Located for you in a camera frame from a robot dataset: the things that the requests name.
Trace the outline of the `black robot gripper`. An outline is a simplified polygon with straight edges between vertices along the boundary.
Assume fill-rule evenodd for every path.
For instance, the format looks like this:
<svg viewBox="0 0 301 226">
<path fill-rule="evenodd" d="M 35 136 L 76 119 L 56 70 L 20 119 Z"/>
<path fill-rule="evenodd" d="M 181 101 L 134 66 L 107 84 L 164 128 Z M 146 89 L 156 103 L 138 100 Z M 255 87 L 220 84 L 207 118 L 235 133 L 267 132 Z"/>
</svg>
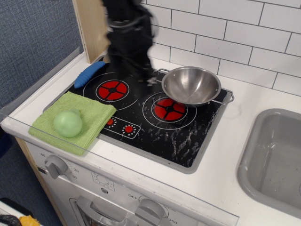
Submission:
<svg viewBox="0 0 301 226">
<path fill-rule="evenodd" d="M 126 29 L 114 28 L 107 37 L 110 41 L 110 62 L 117 74 L 133 75 L 148 87 L 157 83 L 148 57 L 148 50 L 152 46 L 149 17 L 141 18 L 138 23 Z"/>
</svg>

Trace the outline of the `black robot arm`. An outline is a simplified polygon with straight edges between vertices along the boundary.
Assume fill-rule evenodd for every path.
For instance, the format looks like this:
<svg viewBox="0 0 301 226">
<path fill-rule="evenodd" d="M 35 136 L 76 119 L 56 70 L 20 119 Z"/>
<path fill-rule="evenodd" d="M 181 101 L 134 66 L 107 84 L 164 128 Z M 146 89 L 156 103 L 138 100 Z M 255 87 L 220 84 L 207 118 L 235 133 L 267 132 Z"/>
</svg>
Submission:
<svg viewBox="0 0 301 226">
<path fill-rule="evenodd" d="M 104 0 L 107 24 L 111 31 L 108 55 L 116 72 L 131 74 L 139 82 L 153 86 L 156 79 L 148 51 L 153 45 L 153 15 L 141 5 L 140 0 Z"/>
</svg>

